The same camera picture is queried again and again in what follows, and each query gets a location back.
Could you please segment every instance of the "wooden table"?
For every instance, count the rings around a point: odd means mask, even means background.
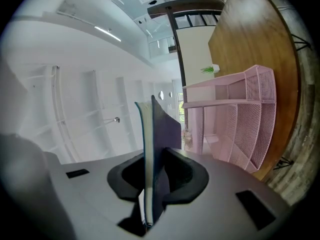
[[[258,64],[273,69],[277,93],[272,140],[254,176],[259,180],[276,166],[295,127],[300,103],[300,69],[290,31],[270,0],[227,0],[209,40],[215,77]]]

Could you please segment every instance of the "pink shelf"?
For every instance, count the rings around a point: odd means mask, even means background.
[[[192,114],[193,151],[202,154],[204,137],[215,159],[257,171],[268,151],[276,119],[272,69],[255,65],[242,73],[186,86],[215,86],[215,100],[186,102]]]

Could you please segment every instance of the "ceiling light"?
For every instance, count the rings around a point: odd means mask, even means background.
[[[153,1],[151,1],[150,3],[149,3],[149,5],[154,5],[154,4],[156,4],[157,3],[157,0],[153,0]]]
[[[97,30],[100,30],[101,32],[103,32],[103,33],[109,35],[110,37],[113,37],[114,39],[117,39],[119,42],[121,42],[121,40],[118,37],[116,37],[115,35],[109,33],[108,31],[106,31],[106,30],[104,30],[104,29],[102,29],[102,28],[100,28],[98,26],[94,26],[94,28],[97,29]]]

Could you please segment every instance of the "small green plant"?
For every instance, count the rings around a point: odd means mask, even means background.
[[[207,66],[205,68],[201,69],[202,73],[213,73],[214,72],[214,68],[212,66]]]

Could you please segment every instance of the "glass railing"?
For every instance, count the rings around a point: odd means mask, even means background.
[[[177,48],[173,36],[163,38],[149,43],[150,57],[155,58],[161,55],[176,53]]]

